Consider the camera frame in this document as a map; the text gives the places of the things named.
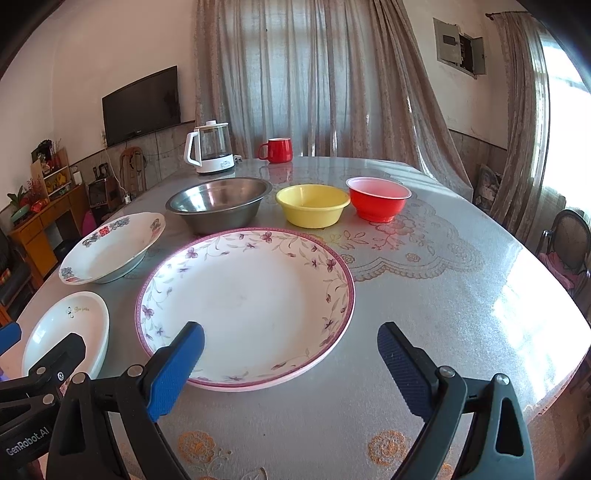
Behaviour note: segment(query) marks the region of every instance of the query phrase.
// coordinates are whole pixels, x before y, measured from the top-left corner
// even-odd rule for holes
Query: pink cloth
[[[82,221],[82,237],[85,237],[89,233],[92,233],[96,230],[96,221],[95,217],[92,215],[92,212],[88,210],[86,215],[84,215],[84,220]]]
[[[549,255],[539,254],[538,259],[560,282],[565,290],[572,290],[579,282],[579,274],[573,273],[563,263],[556,252],[550,252]]]

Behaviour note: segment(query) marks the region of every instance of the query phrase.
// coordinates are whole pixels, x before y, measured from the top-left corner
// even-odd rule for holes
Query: stainless steel basin
[[[173,195],[166,209],[183,217],[197,235],[246,226],[273,186],[252,177],[212,180]]]

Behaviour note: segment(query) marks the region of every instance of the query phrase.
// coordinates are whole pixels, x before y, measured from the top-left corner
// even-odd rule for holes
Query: black flat screen tv
[[[103,98],[107,145],[181,122],[176,66],[130,83]]]

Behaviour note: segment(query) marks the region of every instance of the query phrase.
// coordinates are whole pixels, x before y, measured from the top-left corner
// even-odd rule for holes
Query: electric kettle
[[[210,120],[187,135],[184,160],[194,165],[197,173],[229,170],[238,159],[241,157],[232,154],[228,123],[218,124]]]

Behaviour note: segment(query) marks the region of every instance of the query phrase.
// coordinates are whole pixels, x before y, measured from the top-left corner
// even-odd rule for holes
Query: table
[[[58,199],[52,200],[42,211],[14,228],[9,235],[22,245],[40,276],[45,277],[57,264],[45,228],[55,223],[64,240],[79,239],[84,215],[89,208],[86,185],[77,185]]]
[[[376,336],[384,322],[395,321],[437,365],[451,365],[465,377],[508,374],[526,420],[551,404],[589,348],[587,323],[542,264],[469,202],[409,166],[354,158],[296,158],[284,165],[245,160],[234,175],[274,184],[254,226],[297,229],[274,198],[291,184],[344,188],[347,178],[367,175],[397,179],[413,196],[389,224],[368,223],[349,206],[336,225],[308,231],[343,257],[356,280],[353,319],[325,360],[267,390],[184,388],[160,426],[192,478],[390,478],[423,422],[408,412],[379,356]],[[7,374],[19,376],[37,320],[76,290],[100,294],[109,307],[101,376],[144,364],[148,358],[134,325],[136,297],[152,269],[192,239],[164,205],[179,190],[211,178],[180,171],[115,215],[153,211],[167,221],[162,237],[124,278],[74,288],[52,274],[19,319],[23,341],[1,359]],[[463,419],[460,431],[467,427]],[[117,417],[113,428],[130,473],[140,475]],[[460,451],[455,441],[442,478],[449,477]]]

